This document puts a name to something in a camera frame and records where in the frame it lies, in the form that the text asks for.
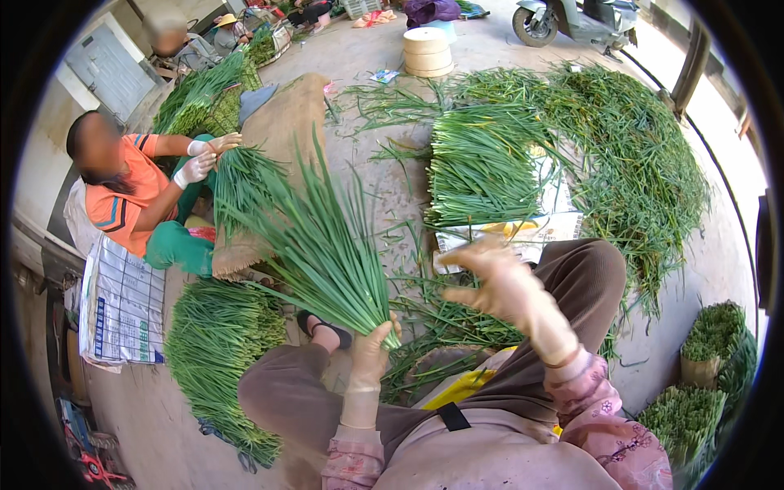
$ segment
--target latex glove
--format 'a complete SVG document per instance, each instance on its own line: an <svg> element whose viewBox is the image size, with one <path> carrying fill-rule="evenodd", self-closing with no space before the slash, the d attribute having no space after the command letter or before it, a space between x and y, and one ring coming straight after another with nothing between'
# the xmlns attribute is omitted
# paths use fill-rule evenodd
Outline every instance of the latex glove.
<svg viewBox="0 0 784 490"><path fill-rule="evenodd" d="M479 289L449 288L444 299L463 303L511 322L528 336L531 346L548 365L560 365L579 348L579 341L555 299L528 265L496 237L488 237L439 258L443 265L472 270Z"/></svg>
<svg viewBox="0 0 784 490"><path fill-rule="evenodd" d="M194 157L206 151L221 154L226 150L236 148L242 144L242 135L238 132L230 132L226 136L214 138L210 141L191 141L188 145L188 155Z"/></svg>
<svg viewBox="0 0 784 490"><path fill-rule="evenodd" d="M177 170L172 181L185 191L188 184L201 182L207 177L209 170L215 165L214 153L205 152L197 157L193 157Z"/></svg>
<svg viewBox="0 0 784 490"><path fill-rule="evenodd" d="M397 337L401 337L397 315L390 312L390 318L369 336L354 338L354 349L351 352L353 364L348 387L343 394L343 413L340 415L340 423L344 426L354 429L376 428L381 376L387 368L389 357L389 352L381 343L393 328Z"/></svg>

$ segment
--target purple bag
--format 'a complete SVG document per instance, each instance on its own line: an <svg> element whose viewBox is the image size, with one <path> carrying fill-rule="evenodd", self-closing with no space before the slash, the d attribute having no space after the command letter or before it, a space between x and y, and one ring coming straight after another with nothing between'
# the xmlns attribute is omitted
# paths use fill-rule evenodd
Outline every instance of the purple bag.
<svg viewBox="0 0 784 490"><path fill-rule="evenodd" d="M409 29L434 20L449 22L460 18L460 5L455 0L408 0L403 11L408 16Z"/></svg>

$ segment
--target green pants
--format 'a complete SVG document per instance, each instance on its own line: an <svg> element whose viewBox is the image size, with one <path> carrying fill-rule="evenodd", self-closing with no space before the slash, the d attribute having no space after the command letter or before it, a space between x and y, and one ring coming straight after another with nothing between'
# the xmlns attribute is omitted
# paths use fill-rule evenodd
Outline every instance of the green pants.
<svg viewBox="0 0 784 490"><path fill-rule="evenodd" d="M212 136L202 134L196 136L198 141L210 141ZM185 162L191 157L182 157L177 163L172 176L183 168ZM183 272L200 276L212 276L212 248L210 240L192 237L183 225L191 210L196 204L196 199L201 193L204 184L211 191L215 191L215 182L218 174L210 170L207 178L201 182L189 184L183 195L177 200L177 217L172 221L164 221L155 227L147 241L147 254L144 261L153 269L168 269L174 264L180 266Z"/></svg>

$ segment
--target orange shirt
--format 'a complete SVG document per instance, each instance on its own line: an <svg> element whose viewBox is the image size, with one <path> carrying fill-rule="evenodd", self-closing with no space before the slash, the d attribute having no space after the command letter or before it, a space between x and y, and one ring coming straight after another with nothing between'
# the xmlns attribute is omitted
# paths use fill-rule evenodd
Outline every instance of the orange shirt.
<svg viewBox="0 0 784 490"><path fill-rule="evenodd" d="M120 158L128 164L126 181L135 187L133 194L118 194L104 186L87 186L85 207L90 221L109 238L137 257L144 257L152 231L133 231L139 213L169 185L166 177L150 160L155 156L158 135L129 134L121 138ZM177 217L177 206L164 221Z"/></svg>

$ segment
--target white door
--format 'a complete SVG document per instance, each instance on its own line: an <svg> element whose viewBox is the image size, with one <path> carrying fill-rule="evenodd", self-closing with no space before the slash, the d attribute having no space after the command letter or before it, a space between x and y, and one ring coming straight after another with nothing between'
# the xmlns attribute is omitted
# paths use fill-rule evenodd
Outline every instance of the white door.
<svg viewBox="0 0 784 490"><path fill-rule="evenodd" d="M128 117L154 86L106 24L101 24L71 48L65 57L87 88L114 112L120 122Z"/></svg>

